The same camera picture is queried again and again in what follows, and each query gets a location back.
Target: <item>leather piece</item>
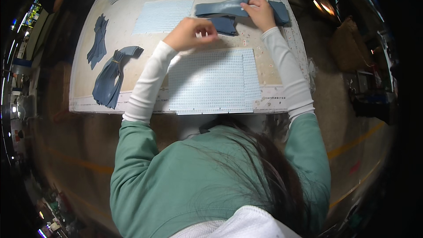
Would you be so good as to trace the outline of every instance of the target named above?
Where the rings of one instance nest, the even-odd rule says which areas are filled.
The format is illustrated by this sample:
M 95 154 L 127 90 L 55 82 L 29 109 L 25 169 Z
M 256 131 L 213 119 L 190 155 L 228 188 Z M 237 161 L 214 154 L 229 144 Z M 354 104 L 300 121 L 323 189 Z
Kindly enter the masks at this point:
M 213 14 L 227 14 L 248 17 L 248 13 L 240 6 L 242 2 L 248 3 L 248 0 L 226 0 L 218 3 L 197 4 L 195 5 L 195 15 L 205 17 Z
M 97 104 L 107 108 L 116 108 L 124 76 L 122 69 L 131 58 L 138 58 L 144 49 L 139 46 L 128 46 L 115 50 L 97 76 L 93 89 L 93 97 Z
M 273 8 L 273 15 L 278 26 L 283 26 L 289 22 L 288 10 L 284 3 L 269 0 L 269 4 Z
M 94 37 L 94 45 L 87 54 L 88 63 L 91 62 L 91 70 L 94 69 L 96 64 L 103 58 L 107 53 L 106 45 L 104 43 L 104 36 L 106 35 L 106 26 L 109 20 L 106 20 L 104 15 L 98 17 L 94 31 L 96 35 Z
M 219 34 L 235 36 L 235 17 L 223 16 L 218 18 L 211 18 L 209 20 L 213 23 Z

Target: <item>hand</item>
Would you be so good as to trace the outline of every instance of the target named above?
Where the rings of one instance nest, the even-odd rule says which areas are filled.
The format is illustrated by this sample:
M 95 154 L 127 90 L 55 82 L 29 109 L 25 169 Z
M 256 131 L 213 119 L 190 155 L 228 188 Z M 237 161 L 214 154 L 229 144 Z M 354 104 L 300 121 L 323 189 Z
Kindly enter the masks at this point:
M 248 0 L 248 4 L 241 3 L 241 7 L 262 32 L 276 27 L 273 9 L 266 0 Z
M 163 40 L 176 51 L 189 50 L 219 40 L 213 23 L 207 19 L 184 18 Z

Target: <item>floor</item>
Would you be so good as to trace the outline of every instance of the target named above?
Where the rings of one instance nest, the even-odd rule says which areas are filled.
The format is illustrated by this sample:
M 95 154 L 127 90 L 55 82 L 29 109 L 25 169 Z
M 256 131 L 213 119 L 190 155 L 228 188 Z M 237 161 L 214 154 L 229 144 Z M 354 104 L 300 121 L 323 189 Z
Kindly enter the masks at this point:
M 297 20 L 307 55 L 319 68 L 313 99 L 332 173 L 325 230 L 345 218 L 377 177 L 395 128 L 375 118 L 355 117 L 344 77 L 327 51 L 331 29 L 309 15 L 299 14 Z M 160 149 L 176 140 L 177 121 L 177 116 L 153 116 Z M 110 237 L 119 236 L 110 215 L 109 182 L 120 122 L 120 115 L 106 114 L 66 114 L 54 121 L 45 114 L 30 122 L 38 169 L 50 186 L 66 194 L 79 219 Z

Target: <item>dark hair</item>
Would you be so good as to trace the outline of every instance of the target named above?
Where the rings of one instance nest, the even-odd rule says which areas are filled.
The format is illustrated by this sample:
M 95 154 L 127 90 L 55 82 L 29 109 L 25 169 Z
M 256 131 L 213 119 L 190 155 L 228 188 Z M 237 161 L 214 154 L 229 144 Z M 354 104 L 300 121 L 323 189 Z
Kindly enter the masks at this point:
M 251 144 L 257 151 L 255 154 L 251 151 L 251 146 L 242 143 L 241 140 L 226 136 L 245 150 L 252 168 L 260 180 L 260 185 L 264 189 L 265 197 L 260 198 L 266 199 L 268 203 L 266 210 L 298 235 L 313 237 L 310 227 L 310 206 L 304 200 L 297 172 L 282 151 L 266 135 L 252 132 L 247 126 L 233 118 L 221 116 L 218 117 L 217 123 L 241 130 L 246 136 L 231 134 L 231 137 L 239 136 L 240 139 L 247 140 L 248 144 Z M 262 167 L 255 165 L 255 156 L 261 162 Z

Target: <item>white sleeve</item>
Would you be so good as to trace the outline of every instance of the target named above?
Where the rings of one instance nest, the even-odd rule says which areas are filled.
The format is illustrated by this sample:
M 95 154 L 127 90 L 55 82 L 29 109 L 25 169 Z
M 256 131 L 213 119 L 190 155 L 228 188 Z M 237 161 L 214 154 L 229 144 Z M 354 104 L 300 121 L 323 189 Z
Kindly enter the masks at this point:
M 125 114 L 122 116 L 123 120 L 150 124 L 157 93 L 166 76 L 167 68 L 177 53 L 163 41 L 159 42 L 135 84 Z
M 262 41 L 278 68 L 283 87 L 285 88 L 285 97 L 291 123 L 301 114 L 314 114 L 313 99 L 311 99 L 307 80 L 305 80 L 279 28 L 273 27 L 263 33 Z

